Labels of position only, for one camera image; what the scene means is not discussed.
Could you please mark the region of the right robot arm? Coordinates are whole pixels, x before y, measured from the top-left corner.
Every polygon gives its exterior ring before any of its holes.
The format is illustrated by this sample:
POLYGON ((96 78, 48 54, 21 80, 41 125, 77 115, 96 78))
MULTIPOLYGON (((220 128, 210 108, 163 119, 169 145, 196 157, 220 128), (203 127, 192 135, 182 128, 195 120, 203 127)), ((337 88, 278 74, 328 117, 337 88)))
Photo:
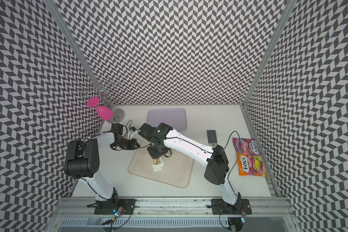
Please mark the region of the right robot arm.
POLYGON ((140 127, 138 134, 149 142, 147 150, 151 158, 167 156, 167 153, 171 154, 173 150, 183 153, 206 168, 205 179, 220 187, 225 203, 233 207, 241 204, 241 195, 229 178, 231 169, 225 148, 200 144, 165 123, 157 127, 145 123, 140 127))

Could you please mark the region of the wooden dough roller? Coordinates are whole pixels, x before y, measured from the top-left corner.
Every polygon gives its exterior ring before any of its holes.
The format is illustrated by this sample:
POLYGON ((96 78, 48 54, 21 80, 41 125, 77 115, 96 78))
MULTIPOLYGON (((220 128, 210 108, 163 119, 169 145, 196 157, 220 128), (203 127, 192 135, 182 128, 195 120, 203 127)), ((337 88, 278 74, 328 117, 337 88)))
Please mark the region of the wooden dough roller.
POLYGON ((153 159, 153 160, 152 160, 152 164, 153 164, 153 165, 158 165, 158 164, 160 164, 159 159, 153 159))

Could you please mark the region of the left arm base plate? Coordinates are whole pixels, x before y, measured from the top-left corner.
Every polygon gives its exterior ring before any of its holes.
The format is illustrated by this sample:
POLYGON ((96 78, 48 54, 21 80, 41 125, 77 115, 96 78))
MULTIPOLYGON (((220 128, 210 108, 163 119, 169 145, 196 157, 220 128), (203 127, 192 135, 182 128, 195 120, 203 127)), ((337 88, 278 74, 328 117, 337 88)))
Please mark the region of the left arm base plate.
POLYGON ((117 201, 96 201, 95 215, 114 215, 120 207, 123 207, 125 215, 132 215, 136 199, 119 199, 117 201))

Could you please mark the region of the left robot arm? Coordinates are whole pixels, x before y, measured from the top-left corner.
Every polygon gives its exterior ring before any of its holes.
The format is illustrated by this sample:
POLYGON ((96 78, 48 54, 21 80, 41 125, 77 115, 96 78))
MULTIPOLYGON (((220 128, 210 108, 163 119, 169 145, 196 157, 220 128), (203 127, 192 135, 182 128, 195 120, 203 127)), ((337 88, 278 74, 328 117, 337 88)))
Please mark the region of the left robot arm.
POLYGON ((117 201, 118 194, 104 176, 100 168, 99 150, 110 148, 113 151, 136 150, 141 146, 137 140, 126 138, 122 133, 125 126, 119 123, 112 124, 109 131, 69 143, 64 172, 73 179, 81 180, 93 192, 97 201, 117 201))

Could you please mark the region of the beige plastic tray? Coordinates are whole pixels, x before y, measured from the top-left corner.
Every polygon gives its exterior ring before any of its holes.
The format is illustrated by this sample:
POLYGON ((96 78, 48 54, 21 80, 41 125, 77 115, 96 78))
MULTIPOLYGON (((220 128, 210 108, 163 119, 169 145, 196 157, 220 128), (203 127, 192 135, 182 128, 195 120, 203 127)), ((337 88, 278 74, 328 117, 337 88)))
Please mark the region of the beige plastic tray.
POLYGON ((129 167, 130 174, 154 180, 179 188, 186 188, 189 184, 194 159, 187 155, 172 150, 171 157, 162 156, 165 164, 162 171, 154 172, 152 158, 146 149, 136 151, 129 167))

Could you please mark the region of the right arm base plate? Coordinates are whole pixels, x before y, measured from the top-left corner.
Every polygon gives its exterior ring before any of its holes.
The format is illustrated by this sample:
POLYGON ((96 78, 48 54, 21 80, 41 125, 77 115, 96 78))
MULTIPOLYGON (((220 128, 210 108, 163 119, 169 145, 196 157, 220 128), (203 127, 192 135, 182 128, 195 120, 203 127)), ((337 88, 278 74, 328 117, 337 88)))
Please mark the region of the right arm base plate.
POLYGON ((252 214, 249 200, 240 197, 237 199, 234 205, 228 204, 222 199, 211 199, 211 209, 213 215, 241 215, 242 213, 245 213, 246 215, 252 214))

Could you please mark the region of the white dough ball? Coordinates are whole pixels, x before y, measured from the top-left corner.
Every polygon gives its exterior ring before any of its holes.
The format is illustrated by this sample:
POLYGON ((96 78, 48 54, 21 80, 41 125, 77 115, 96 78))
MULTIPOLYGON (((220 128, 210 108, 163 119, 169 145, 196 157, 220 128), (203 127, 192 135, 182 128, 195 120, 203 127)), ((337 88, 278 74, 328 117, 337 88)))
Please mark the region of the white dough ball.
POLYGON ((160 164, 158 164, 158 165, 152 164, 152 169, 154 172, 162 171, 162 169, 164 168, 165 162, 164 162, 163 158, 159 158, 159 160, 160 160, 160 164))

